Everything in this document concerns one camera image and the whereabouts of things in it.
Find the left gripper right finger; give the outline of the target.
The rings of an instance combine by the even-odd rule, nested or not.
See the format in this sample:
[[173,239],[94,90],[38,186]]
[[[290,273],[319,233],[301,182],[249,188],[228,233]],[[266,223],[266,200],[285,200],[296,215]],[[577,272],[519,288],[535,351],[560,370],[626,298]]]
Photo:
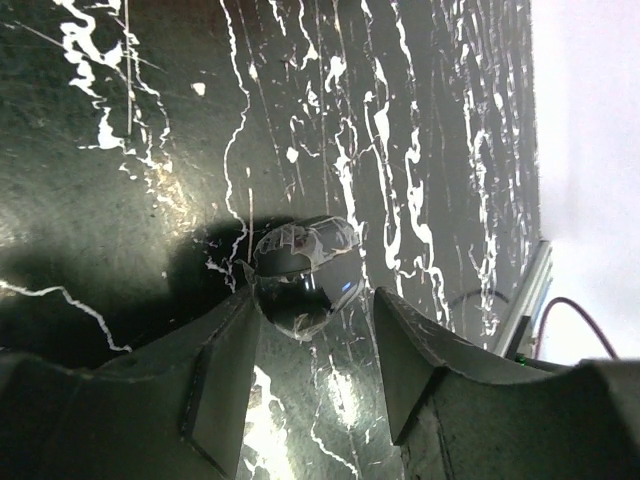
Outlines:
[[635,479],[639,365],[544,371],[374,296],[390,435],[411,479]]

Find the black earbud charging case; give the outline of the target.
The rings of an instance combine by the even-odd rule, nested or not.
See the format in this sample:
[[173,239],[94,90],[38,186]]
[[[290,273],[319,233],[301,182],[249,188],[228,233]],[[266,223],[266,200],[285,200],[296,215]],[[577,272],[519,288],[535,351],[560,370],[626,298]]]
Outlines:
[[256,308],[284,335],[309,342],[364,289],[360,235],[322,215],[267,233],[243,265]]

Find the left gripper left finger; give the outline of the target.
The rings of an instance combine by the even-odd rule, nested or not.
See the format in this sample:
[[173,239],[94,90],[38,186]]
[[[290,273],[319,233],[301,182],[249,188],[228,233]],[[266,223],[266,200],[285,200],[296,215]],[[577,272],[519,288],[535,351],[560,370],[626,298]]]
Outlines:
[[231,479],[260,324],[243,288],[95,370],[1,357],[5,479]]

